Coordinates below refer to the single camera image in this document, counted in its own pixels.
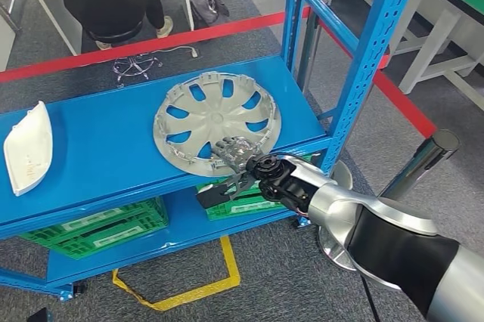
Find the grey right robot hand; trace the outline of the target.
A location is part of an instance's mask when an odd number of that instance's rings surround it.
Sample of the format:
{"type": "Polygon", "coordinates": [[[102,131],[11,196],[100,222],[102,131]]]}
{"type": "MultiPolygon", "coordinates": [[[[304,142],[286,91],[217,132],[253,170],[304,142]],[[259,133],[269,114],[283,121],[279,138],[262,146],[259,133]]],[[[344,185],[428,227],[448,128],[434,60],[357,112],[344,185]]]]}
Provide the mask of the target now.
{"type": "Polygon", "coordinates": [[[216,142],[211,152],[235,173],[245,172],[250,159],[263,156],[263,151],[248,138],[224,137],[216,142]]]}

